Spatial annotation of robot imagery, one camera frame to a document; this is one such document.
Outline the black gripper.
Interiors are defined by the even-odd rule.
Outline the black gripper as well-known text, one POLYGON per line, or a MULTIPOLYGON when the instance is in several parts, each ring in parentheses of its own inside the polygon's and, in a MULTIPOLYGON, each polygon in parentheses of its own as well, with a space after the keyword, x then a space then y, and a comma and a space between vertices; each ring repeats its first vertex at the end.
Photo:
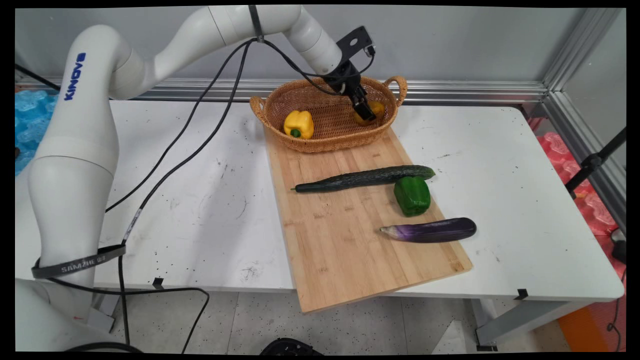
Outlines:
POLYGON ((377 120, 375 112, 370 107, 368 93, 361 85, 361 73, 351 60, 343 61, 333 71, 323 75, 322 79, 333 94, 347 96, 351 100, 355 123, 373 123, 377 120))

